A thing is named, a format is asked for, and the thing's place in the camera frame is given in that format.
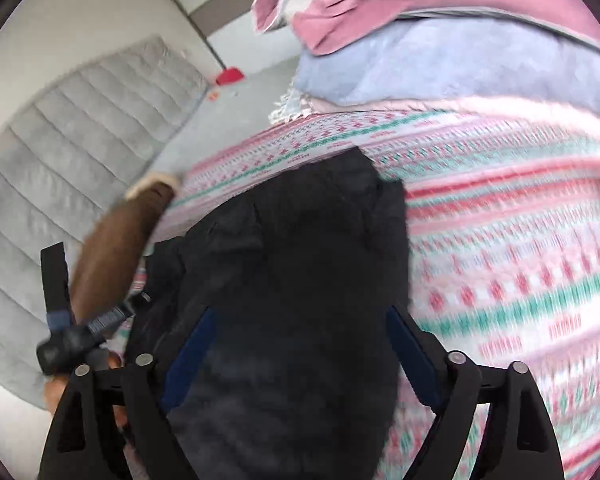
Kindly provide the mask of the light blue fleece blanket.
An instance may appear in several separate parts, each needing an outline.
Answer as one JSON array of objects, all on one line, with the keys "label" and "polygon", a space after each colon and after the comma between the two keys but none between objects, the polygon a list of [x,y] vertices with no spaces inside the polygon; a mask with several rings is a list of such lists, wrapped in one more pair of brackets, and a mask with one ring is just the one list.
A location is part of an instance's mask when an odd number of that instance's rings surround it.
[{"label": "light blue fleece blanket", "polygon": [[340,106],[512,96],[600,116],[600,50],[496,18],[395,21],[332,54],[303,51],[294,86]]}]

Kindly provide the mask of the black puffer jacket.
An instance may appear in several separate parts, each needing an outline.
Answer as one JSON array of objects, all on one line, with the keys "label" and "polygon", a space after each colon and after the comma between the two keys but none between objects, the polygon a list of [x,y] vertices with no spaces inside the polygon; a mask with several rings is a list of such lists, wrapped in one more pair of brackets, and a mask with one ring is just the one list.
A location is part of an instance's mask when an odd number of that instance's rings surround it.
[{"label": "black puffer jacket", "polygon": [[408,300],[403,186],[359,150],[219,206],[146,263],[125,355],[163,359],[203,479],[369,479],[398,395],[385,316]]}]

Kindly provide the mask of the grey quilted headboard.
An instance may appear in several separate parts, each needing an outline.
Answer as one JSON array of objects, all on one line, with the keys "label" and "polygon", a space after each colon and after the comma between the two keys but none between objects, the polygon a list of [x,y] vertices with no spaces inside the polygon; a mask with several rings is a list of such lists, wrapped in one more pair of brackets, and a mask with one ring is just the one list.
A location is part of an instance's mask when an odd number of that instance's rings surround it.
[{"label": "grey quilted headboard", "polygon": [[207,81],[161,38],[85,63],[0,132],[0,385],[41,406],[42,249],[74,260],[99,217],[194,114]]}]

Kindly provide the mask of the red small object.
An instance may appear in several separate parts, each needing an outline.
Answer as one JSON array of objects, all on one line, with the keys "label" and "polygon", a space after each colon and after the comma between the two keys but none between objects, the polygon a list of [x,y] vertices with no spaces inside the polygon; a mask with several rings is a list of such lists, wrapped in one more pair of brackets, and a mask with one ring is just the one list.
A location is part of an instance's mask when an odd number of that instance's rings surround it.
[{"label": "red small object", "polygon": [[245,78],[245,75],[237,67],[229,67],[223,70],[215,78],[215,84],[217,86],[227,86],[228,84],[234,84],[235,82],[241,81]]}]

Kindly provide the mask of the brown pillow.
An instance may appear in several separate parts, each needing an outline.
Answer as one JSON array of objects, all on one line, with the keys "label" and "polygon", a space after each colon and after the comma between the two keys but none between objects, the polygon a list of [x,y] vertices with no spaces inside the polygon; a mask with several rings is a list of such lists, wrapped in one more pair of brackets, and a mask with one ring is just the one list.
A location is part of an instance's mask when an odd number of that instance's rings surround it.
[{"label": "brown pillow", "polygon": [[148,172],[99,220],[70,281],[76,322],[88,321],[128,296],[148,240],[180,185],[173,174]]}]

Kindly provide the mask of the christmas pattern knit blanket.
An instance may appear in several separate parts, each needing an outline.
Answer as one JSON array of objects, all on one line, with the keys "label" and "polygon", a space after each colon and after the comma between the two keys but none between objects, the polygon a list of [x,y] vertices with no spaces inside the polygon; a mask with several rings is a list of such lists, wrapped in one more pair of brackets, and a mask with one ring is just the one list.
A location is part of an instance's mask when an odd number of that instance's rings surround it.
[{"label": "christmas pattern knit blanket", "polygon": [[182,136],[156,163],[185,180],[155,237],[349,148],[404,185],[415,320],[478,362],[526,362],[566,477],[600,479],[600,117],[472,99],[312,115],[211,156]]}]

